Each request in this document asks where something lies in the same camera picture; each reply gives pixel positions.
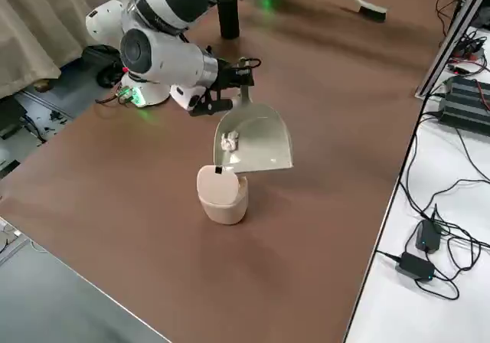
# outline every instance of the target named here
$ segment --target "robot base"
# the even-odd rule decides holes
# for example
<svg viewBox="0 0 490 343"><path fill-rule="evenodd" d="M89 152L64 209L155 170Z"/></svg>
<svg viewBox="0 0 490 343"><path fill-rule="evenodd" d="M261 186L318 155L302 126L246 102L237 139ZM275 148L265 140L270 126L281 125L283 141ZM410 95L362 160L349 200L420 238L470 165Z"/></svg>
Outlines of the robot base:
<svg viewBox="0 0 490 343"><path fill-rule="evenodd" d="M129 89L127 98L132 96L131 103L138 108L157 106L170 97L170 86L150 81L136 81L129 73L122 77L121 87Z"/></svg>

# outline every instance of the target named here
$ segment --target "metal frame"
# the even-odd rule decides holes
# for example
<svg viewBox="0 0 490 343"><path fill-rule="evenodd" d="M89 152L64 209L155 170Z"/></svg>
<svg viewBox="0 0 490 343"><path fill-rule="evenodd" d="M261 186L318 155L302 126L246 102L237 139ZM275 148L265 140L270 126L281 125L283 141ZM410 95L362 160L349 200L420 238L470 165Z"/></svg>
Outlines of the metal frame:
<svg viewBox="0 0 490 343"><path fill-rule="evenodd" d="M420 99L424 99L436 84L437 79L443 72L446 66L447 60L451 57L451 53L456 47L458 41L461 39L466 29L468 29L469 23L475 16L483 0L467 0L456 19L449 28L446 39L443 41L439 52L436 55L436 59L432 63L426 76L423 78L422 83L419 85L415 92L415 96Z"/></svg>
<svg viewBox="0 0 490 343"><path fill-rule="evenodd" d="M4 250L3 253L0 254L0 266L8 259L13 257L22 247L27 245L29 239L24 235L20 234L15 240L13 240Z"/></svg>

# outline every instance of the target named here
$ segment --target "white dustpan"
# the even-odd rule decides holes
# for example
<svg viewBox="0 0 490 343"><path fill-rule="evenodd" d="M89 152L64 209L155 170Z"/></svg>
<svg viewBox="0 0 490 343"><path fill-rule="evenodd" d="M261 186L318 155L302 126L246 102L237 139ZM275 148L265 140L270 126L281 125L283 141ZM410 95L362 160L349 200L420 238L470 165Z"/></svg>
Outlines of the white dustpan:
<svg viewBox="0 0 490 343"><path fill-rule="evenodd" d="M252 103L248 87L241 89L240 98L241 106L224 115L216 129L214 164L237 174L291 168L291 138L280 114ZM236 149L226 150L223 139L236 135Z"/></svg>

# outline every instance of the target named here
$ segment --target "curtain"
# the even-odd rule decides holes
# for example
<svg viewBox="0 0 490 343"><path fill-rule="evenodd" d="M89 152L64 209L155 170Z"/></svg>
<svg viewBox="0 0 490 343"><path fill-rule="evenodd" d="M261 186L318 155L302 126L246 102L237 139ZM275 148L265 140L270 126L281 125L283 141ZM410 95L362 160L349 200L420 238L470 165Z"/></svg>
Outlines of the curtain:
<svg viewBox="0 0 490 343"><path fill-rule="evenodd" d="M0 0L0 98L57 78L95 41L85 16L108 0Z"/></svg>

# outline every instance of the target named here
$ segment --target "hand brush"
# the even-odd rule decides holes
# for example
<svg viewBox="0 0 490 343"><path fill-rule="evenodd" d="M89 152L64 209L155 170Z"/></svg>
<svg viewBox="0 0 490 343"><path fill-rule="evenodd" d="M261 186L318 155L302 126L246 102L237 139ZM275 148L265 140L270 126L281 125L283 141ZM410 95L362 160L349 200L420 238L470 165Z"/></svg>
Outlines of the hand brush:
<svg viewBox="0 0 490 343"><path fill-rule="evenodd" d="M388 11L386 8L370 4L364 0L355 1L361 6L361 8L359 8L359 14L380 23L383 23L386 20L386 13Z"/></svg>

